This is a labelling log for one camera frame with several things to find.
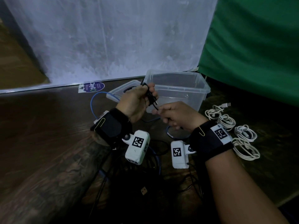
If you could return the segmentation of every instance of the forearm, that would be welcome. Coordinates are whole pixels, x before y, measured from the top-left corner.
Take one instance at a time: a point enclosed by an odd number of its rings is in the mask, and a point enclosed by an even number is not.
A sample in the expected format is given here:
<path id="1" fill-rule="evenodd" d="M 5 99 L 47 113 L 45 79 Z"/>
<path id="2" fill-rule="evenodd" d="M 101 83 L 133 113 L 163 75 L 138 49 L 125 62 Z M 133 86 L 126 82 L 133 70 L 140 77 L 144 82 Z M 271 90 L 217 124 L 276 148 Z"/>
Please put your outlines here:
<path id="1" fill-rule="evenodd" d="M 101 138 L 93 137 L 30 176 L 1 203 L 0 223 L 48 223 L 65 215 L 84 196 L 110 152 Z"/>
<path id="2" fill-rule="evenodd" d="M 223 223 L 288 223 L 228 150 L 206 162 L 212 192 Z"/>

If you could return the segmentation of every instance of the hand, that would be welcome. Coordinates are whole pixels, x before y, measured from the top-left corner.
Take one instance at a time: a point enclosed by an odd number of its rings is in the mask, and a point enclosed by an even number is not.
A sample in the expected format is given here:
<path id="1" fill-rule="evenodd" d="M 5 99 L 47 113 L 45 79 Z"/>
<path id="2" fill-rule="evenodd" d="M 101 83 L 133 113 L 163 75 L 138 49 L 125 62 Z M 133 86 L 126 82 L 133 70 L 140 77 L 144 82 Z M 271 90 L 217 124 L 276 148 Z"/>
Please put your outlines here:
<path id="1" fill-rule="evenodd" d="M 155 84 L 149 83 L 147 86 L 134 87 L 131 90 L 125 92 L 121 97 L 116 108 L 124 113 L 130 120 L 131 123 L 135 123 L 141 119 L 146 108 L 149 106 L 150 102 L 145 96 L 148 88 L 152 92 L 153 96 L 158 99 L 158 94 L 154 88 Z"/>
<path id="2" fill-rule="evenodd" d="M 159 111 L 153 110 L 152 113 L 159 114 L 164 123 L 176 129 L 182 127 L 189 132 L 208 121 L 206 117 L 182 101 L 161 105 Z"/>

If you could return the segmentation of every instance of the green fabric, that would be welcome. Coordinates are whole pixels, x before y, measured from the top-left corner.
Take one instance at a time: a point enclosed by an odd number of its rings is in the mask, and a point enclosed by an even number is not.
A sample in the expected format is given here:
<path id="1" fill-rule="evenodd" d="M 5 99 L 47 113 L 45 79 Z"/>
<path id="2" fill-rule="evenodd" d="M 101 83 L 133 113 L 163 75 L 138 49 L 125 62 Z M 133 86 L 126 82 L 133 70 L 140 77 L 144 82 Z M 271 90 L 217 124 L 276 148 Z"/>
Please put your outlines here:
<path id="1" fill-rule="evenodd" d="M 299 106 L 299 0 L 219 0 L 199 71 Z"/>

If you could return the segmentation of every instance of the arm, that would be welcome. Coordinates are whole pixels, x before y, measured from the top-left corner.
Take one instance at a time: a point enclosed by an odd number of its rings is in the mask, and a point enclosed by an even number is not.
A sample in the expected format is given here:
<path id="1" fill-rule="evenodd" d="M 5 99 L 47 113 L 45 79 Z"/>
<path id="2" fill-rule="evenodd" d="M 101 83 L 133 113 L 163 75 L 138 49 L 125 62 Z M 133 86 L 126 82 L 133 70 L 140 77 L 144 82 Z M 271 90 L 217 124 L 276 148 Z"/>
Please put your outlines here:
<path id="1" fill-rule="evenodd" d="M 48 223 L 65 215 L 84 196 L 109 151 L 95 133 L 81 140 L 6 198 L 0 223 Z"/>
<path id="2" fill-rule="evenodd" d="M 177 129 L 192 132 L 207 121 L 203 115 L 184 104 L 175 102 L 159 107 L 154 114 Z M 213 197 L 223 223 L 288 223 L 275 205 L 254 183 L 230 149 L 205 162 Z"/>
<path id="3" fill-rule="evenodd" d="M 206 161 L 206 167 L 223 223 L 288 223 L 231 149 Z"/>

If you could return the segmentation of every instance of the purple sticker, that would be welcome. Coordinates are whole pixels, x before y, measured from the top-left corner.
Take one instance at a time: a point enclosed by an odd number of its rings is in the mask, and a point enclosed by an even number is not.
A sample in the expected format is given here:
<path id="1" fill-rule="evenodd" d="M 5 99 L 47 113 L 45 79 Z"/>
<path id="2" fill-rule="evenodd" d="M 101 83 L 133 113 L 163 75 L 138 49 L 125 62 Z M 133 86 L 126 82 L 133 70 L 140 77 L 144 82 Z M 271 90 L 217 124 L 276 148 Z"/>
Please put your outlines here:
<path id="1" fill-rule="evenodd" d="M 104 89 L 102 82 L 85 83 L 79 86 L 79 93 L 93 93 Z"/>

